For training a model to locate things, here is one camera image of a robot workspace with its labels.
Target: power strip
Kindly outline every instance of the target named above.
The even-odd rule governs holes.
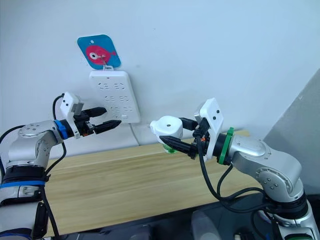
[[[125,124],[140,122],[137,101],[125,71],[92,71],[89,79],[97,99],[111,119],[121,120]]]

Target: wooden table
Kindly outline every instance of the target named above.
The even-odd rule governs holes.
[[[227,167],[215,159],[206,166],[215,186]],[[234,169],[221,192],[229,195],[252,186],[258,183]],[[60,234],[217,201],[207,189],[199,160],[164,153],[161,144],[66,157],[51,171],[46,193]],[[47,236],[52,235],[50,225]]]

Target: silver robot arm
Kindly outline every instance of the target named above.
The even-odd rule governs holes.
[[[172,148],[195,159],[197,147],[201,145],[204,161],[215,156],[218,163],[232,164],[240,172],[256,179],[266,193],[265,201],[274,206],[268,214],[276,221],[282,239],[320,240],[300,179],[302,167],[297,159],[270,148],[261,140],[233,135],[233,128],[227,135],[221,134],[224,118],[214,98],[202,104],[194,116],[196,121],[164,116],[152,121],[150,128],[166,149]],[[192,144],[181,141],[182,128],[193,131],[195,139]]]
[[[61,111],[64,120],[47,120],[25,125],[8,152],[5,175],[0,185],[0,240],[39,239],[48,227],[48,209],[43,200],[49,180],[48,161],[53,146],[65,139],[99,134],[117,127],[121,121],[90,124],[91,117],[106,112],[103,107],[83,110],[80,98],[66,92]]]

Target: white cable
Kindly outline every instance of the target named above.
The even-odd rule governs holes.
[[[130,126],[130,129],[131,129],[132,135],[133,135],[133,137],[135,138],[136,143],[138,144],[138,146],[141,146],[140,143],[139,143],[139,141],[138,141],[138,138],[137,138],[137,136],[136,136],[136,134],[135,134],[135,131],[134,131],[133,127],[132,127],[132,124],[129,123],[129,126]]]

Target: gray panel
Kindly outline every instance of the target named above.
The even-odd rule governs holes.
[[[289,153],[300,161],[301,179],[307,194],[320,194],[319,136],[320,70],[264,139],[270,147]]]

